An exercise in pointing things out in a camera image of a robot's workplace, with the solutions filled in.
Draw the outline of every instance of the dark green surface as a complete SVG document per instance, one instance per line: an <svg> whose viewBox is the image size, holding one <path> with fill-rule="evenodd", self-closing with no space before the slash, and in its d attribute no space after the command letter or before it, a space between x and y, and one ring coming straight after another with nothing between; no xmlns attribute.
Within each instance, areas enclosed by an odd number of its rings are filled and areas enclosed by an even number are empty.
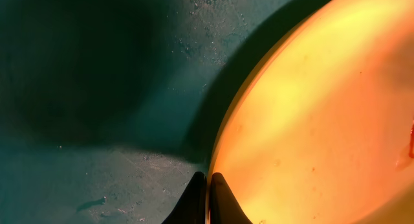
<svg viewBox="0 0 414 224"><path fill-rule="evenodd" d="M0 223L161 223L289 1L0 0Z"/></svg>

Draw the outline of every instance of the orange surface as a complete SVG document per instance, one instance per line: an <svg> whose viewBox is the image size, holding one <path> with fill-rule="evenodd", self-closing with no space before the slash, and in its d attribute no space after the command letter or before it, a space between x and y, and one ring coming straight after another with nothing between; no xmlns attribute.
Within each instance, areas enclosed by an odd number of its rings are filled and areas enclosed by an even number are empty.
<svg viewBox="0 0 414 224"><path fill-rule="evenodd" d="M221 172L253 223L351 223L414 183L414 0L333 0L222 123Z"/></svg>

